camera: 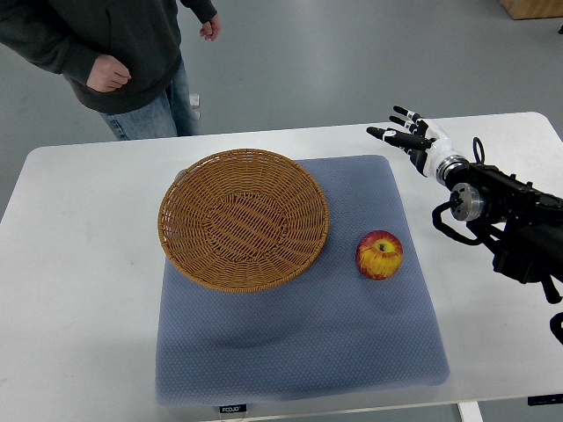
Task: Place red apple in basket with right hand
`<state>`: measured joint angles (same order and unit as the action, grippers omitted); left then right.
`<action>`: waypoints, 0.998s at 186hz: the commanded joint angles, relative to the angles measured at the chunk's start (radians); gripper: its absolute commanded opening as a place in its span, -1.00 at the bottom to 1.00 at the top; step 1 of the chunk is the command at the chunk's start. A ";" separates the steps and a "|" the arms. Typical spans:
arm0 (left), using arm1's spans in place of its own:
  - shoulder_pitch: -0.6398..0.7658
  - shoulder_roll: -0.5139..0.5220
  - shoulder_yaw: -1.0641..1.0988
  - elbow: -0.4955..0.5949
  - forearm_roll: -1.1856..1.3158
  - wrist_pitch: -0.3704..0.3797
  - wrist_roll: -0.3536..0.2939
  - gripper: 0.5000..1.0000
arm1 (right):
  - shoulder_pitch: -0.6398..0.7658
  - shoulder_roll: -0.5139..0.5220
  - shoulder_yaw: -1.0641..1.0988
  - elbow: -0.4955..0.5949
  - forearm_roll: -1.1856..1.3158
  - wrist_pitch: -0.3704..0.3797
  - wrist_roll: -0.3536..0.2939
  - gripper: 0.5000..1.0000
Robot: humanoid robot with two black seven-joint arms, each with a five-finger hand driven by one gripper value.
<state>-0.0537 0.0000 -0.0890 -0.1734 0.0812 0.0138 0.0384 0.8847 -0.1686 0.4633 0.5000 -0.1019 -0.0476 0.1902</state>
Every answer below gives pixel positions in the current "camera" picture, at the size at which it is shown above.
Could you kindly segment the person's left hand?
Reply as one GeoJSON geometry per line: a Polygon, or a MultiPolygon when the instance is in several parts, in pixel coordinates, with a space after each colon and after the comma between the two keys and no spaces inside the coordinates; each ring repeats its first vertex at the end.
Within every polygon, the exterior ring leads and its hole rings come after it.
{"type": "Polygon", "coordinates": [[[216,14],[206,23],[201,25],[199,35],[204,40],[215,41],[222,30],[221,21],[219,16],[216,14]]]}

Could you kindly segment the person's right hand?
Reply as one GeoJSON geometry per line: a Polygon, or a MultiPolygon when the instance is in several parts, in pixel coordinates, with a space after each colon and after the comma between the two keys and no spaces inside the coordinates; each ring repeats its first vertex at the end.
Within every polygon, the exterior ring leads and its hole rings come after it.
{"type": "Polygon", "coordinates": [[[102,93],[112,92],[131,79],[128,68],[111,55],[100,55],[92,65],[86,86],[102,93]]]}

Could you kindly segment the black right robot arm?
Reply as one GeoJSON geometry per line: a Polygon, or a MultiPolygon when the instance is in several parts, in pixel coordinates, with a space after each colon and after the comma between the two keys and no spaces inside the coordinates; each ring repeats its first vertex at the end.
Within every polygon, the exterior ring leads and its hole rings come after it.
{"type": "Polygon", "coordinates": [[[562,280],[562,199],[486,164],[479,138],[472,149],[473,163],[457,158],[443,173],[450,198],[433,210],[434,227],[461,244],[485,245],[495,272],[539,283],[550,304],[561,303],[554,281],[562,280]]]}

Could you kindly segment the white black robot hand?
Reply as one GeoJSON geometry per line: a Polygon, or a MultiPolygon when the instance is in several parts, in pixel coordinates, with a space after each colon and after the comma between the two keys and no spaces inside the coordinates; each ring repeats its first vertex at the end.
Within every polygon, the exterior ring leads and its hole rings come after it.
{"type": "Polygon", "coordinates": [[[395,105],[390,121],[401,126],[402,132],[394,127],[368,127],[366,132],[380,141],[402,149],[419,174],[434,178],[445,186],[447,174],[468,161],[453,149],[452,140],[431,119],[420,116],[417,112],[395,105]]]}

